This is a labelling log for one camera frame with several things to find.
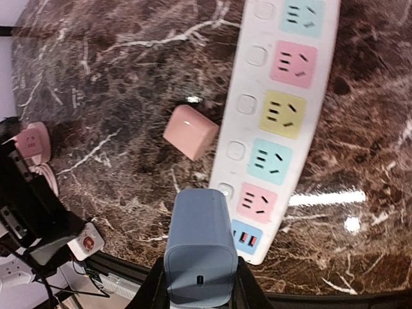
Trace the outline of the pink round power socket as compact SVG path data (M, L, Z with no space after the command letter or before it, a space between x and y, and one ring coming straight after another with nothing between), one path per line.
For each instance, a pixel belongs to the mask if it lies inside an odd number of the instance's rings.
M50 136L47 127L43 122L34 122L27 126L26 129L37 129L41 135L42 153L25 160L31 160L35 165L45 164L50 161L52 156L52 147L50 142Z

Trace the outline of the pink cube socket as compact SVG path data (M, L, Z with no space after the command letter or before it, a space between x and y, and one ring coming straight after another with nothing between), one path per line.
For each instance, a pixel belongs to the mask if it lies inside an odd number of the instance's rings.
M41 135L37 129L22 130L14 137L15 146L24 159L40 155L42 153Z

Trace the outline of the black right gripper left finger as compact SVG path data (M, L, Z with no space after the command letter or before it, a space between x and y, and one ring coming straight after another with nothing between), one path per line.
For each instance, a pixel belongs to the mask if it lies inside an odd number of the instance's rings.
M164 259L158 258L125 309L169 309Z

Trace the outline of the blue plug adapter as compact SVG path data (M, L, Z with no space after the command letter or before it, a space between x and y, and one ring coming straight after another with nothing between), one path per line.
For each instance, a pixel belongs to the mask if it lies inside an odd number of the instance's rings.
M225 196L215 189L179 192L164 255L172 301L184 304L192 277L223 282L235 273L237 264Z

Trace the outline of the pink plug adapter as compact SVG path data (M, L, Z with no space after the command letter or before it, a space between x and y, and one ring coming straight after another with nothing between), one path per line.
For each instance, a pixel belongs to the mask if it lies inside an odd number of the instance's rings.
M163 137L192 161L199 159L212 144L219 126L189 105L177 106Z

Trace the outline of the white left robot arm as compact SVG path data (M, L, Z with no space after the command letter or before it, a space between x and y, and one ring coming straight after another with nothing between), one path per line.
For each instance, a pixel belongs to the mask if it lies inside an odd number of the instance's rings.
M67 261L66 249L83 261L104 246L92 223L86 223L62 205L54 190L50 168L37 174L26 160L33 154L19 147L29 145L30 137L21 134L17 117L1 121L1 236L15 247L1 243L1 291L15 286L39 283L46 289L48 306L56 302L48 276Z

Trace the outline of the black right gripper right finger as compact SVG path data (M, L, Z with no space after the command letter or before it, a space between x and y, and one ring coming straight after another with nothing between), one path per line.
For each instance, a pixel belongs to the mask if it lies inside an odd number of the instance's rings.
M237 309L273 309L262 291L253 273L242 257L238 258L238 267L234 278L230 308Z

